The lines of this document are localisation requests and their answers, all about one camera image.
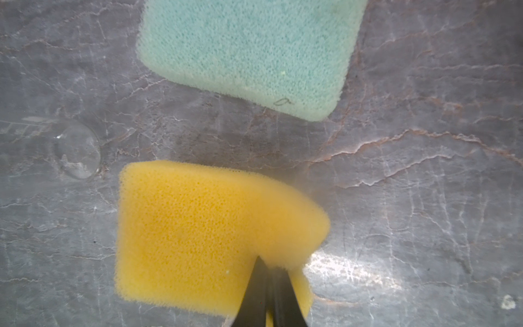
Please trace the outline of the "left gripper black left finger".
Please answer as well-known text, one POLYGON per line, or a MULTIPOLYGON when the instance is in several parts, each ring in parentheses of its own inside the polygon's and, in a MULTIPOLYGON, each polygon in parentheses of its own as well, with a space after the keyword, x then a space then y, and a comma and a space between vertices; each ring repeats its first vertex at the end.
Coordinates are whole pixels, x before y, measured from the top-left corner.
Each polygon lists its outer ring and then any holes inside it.
POLYGON ((257 257, 232 327, 266 327, 268 285, 269 269, 261 257, 257 257))

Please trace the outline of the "green sponge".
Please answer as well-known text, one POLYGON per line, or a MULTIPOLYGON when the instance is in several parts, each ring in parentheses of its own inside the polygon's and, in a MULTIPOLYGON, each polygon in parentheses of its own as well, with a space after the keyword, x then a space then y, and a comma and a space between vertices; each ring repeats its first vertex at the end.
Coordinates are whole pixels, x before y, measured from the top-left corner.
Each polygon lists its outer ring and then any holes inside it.
POLYGON ((366 1, 146 1, 138 57, 174 83, 306 121, 339 103, 366 1))

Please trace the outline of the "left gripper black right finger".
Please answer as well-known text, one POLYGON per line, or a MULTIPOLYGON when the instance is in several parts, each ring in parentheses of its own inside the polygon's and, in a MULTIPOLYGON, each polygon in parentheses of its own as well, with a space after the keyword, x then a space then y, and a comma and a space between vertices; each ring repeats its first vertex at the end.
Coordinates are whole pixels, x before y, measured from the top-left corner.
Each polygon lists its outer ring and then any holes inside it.
POLYGON ((300 310, 289 273, 283 268, 270 271, 269 310, 273 326, 308 327, 300 310))

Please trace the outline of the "yellow sponge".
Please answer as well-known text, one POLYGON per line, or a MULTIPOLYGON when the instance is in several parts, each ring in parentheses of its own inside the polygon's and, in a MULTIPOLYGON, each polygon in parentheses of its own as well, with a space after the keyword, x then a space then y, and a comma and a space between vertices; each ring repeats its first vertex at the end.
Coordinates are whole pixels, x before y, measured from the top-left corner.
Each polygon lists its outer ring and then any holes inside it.
POLYGON ((327 237, 327 213, 298 190, 253 172, 170 161, 119 175, 115 283, 128 301, 238 314, 257 257, 285 269, 306 319, 305 264, 327 237))

